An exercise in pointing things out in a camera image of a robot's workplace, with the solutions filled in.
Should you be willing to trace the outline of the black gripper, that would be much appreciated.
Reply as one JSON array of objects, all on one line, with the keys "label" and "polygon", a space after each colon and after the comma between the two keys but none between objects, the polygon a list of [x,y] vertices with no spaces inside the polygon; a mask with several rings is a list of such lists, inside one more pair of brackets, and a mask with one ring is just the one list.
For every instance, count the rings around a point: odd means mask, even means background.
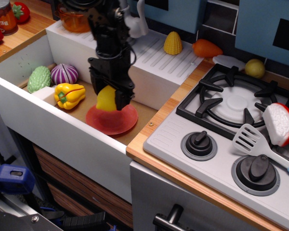
[{"label": "black gripper", "polygon": [[107,85],[115,88],[116,110],[121,111],[134,98],[134,83],[129,77],[131,55],[89,58],[91,82],[96,95]]}]

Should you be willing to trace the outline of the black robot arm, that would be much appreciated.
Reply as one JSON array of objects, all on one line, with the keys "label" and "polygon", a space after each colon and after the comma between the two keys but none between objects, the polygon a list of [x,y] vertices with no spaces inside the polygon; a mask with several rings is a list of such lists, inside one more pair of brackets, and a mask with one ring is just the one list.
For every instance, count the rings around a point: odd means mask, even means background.
[{"label": "black robot arm", "polygon": [[63,0],[70,11],[87,18],[97,42],[96,57],[89,58],[91,82],[95,93],[104,87],[115,89],[116,109],[121,111],[134,97],[134,83],[128,71],[135,63],[128,43],[129,28],[117,0]]}]

